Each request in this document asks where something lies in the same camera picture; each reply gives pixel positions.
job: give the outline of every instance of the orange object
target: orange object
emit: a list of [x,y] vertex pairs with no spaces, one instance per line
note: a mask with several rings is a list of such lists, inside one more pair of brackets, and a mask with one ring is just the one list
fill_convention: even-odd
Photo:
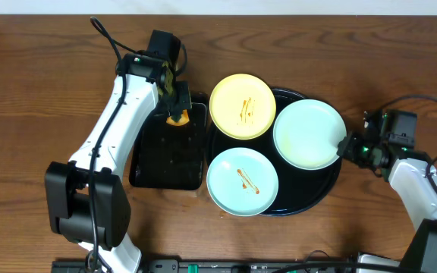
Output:
[[166,119],[166,123],[173,125],[173,126],[181,126],[181,125],[185,125],[190,121],[190,118],[188,117],[188,112],[187,110],[183,110],[183,113],[181,114],[181,118],[178,122],[174,122],[171,117],[168,117]]

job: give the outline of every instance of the white background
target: white background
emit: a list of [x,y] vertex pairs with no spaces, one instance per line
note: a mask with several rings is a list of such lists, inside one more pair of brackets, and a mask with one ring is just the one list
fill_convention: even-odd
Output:
[[0,0],[0,14],[437,15],[437,0]]

